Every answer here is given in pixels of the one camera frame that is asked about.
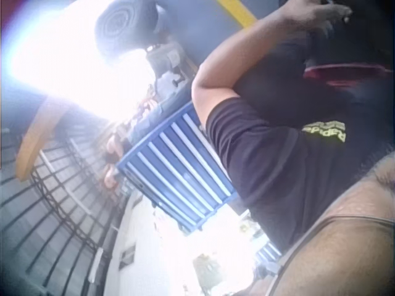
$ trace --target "railing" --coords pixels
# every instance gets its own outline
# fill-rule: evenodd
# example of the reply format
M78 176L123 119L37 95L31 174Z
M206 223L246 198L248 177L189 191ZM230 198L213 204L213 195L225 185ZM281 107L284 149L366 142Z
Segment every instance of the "railing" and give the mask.
M60 135L40 152L31 180L20 183L21 137L2 133L2 265L24 279L21 295L23 287L29 295L102 295L125 197L101 188L96 172L104 161L91 147L91 131Z

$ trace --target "blue container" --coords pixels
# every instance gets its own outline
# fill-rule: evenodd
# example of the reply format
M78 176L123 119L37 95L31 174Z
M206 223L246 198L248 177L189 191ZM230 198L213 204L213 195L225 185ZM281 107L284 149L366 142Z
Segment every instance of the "blue container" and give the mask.
M189 232L237 195L190 101L140 140L118 168Z

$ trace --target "shirt sleeve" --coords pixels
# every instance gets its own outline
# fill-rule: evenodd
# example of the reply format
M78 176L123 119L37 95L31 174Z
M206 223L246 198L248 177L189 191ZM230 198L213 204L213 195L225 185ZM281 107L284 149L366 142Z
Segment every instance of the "shirt sleeve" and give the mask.
M271 126L242 98L216 106L206 126L214 149L247 206L263 198L270 203L302 190L307 149L299 130Z

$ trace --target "forearm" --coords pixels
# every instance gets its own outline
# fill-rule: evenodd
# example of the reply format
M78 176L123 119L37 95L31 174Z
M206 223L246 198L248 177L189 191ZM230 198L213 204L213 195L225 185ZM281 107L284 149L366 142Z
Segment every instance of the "forearm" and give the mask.
M202 88L232 88L239 78L263 58L295 26L281 9L231 36L201 65L194 84Z

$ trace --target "hairy skin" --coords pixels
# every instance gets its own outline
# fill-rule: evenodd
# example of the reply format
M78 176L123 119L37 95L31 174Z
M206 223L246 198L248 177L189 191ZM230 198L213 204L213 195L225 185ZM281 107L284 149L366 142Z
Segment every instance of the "hairy skin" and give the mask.
M390 154L340 196L315 225L339 215L394 221L394 182L395 154ZM294 257L274 295L394 295L394 274L394 228L370 221L337 221Z

